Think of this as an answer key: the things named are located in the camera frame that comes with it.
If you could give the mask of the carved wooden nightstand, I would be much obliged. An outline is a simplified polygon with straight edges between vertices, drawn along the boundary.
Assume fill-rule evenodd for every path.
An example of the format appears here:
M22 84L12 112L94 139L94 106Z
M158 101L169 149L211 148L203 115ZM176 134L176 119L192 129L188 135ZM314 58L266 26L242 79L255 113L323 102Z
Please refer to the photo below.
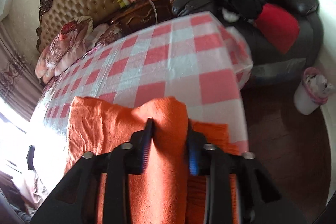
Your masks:
M172 5L174 0L151 0L152 4L142 1L115 13L110 25L115 25L126 34L131 34L147 27L173 19Z

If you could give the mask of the yellow green bottle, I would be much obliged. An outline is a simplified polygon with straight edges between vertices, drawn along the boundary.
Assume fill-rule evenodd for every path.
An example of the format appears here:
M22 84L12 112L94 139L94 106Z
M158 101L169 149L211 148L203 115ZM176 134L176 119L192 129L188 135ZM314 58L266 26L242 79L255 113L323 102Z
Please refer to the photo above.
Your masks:
M117 0L117 2L120 5L121 9L130 5L129 0Z

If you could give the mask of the orange pants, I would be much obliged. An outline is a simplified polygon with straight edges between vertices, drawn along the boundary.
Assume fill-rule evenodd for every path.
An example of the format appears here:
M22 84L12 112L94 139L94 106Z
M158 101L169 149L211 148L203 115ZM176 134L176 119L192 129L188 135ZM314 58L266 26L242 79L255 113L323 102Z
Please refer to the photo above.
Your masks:
M67 126L71 169L83 153L112 151L132 133L155 123L147 169L130 176L130 207L133 223L202 223L205 215L206 178L191 176L187 164L187 129L191 127L223 151L238 155L230 143L226 124L188 119L186 105L173 97L158 98L131 109L92 97L75 97Z

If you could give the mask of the checkered pink pillow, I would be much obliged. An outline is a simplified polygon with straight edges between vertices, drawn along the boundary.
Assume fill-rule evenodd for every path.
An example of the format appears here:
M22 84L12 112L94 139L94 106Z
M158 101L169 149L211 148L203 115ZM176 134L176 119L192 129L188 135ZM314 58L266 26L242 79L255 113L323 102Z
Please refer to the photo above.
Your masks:
M94 28L92 33L87 36L85 46L88 51L95 47L110 45L122 37L123 33L121 28L103 23Z

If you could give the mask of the pink patterned curtain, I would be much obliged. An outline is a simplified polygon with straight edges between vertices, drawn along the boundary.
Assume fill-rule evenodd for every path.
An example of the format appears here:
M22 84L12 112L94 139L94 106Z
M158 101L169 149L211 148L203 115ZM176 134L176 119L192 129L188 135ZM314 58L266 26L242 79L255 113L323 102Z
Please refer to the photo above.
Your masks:
M17 50L1 24L1 99L29 121L42 95L43 87L33 67Z

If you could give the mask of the white trash bin pink liner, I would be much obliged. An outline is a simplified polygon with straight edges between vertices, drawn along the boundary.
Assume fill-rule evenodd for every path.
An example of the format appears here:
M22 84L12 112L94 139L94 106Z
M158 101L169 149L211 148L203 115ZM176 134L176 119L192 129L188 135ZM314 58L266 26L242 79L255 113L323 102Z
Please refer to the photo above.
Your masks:
M293 97L294 106L303 115L309 115L325 105L335 86L314 67L306 68Z

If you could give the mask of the red white checkered sheet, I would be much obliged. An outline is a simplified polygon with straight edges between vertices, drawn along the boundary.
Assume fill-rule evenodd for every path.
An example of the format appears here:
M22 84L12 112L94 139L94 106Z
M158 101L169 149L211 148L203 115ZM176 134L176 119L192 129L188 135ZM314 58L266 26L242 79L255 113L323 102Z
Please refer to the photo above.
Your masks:
M31 132L46 132L64 144L76 96L131 108L173 96L187 106L191 119L227 124L231 143L246 152L240 91L252 67L243 36L213 14L169 20L93 50L74 63L45 90L31 117Z

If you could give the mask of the tufted tan headboard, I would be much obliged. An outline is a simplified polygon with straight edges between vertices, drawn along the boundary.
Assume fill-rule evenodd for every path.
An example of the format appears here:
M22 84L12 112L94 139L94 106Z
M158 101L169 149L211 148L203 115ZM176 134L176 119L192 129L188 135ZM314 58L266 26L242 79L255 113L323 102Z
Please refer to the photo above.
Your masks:
M79 16L90 16L93 25L107 22L121 9L118 0L40 0L39 22L37 28L38 52L42 52L64 24Z

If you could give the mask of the red cushion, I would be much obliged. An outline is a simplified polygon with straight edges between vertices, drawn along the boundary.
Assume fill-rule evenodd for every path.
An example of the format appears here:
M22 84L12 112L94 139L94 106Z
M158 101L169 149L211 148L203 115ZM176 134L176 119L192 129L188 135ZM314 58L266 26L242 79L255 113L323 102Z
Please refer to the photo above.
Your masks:
M281 8L270 3L263 6L255 20L256 28L282 54L286 54L298 38L300 27L297 19Z

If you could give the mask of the pink floral folded quilt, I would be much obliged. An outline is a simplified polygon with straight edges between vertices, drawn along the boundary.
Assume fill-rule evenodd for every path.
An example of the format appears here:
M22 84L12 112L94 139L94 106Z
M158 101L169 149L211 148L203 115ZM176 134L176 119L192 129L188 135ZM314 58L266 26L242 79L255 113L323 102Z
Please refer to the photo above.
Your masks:
M81 56L77 59L82 57L87 52L85 39L92 31L93 19L90 16L79 16L64 24L50 45L48 45L39 56L35 67L36 77L46 85L55 77L56 67L68 52L73 51L75 55L78 55L80 51L82 51ZM70 65L67 65L58 75L65 71L76 60Z

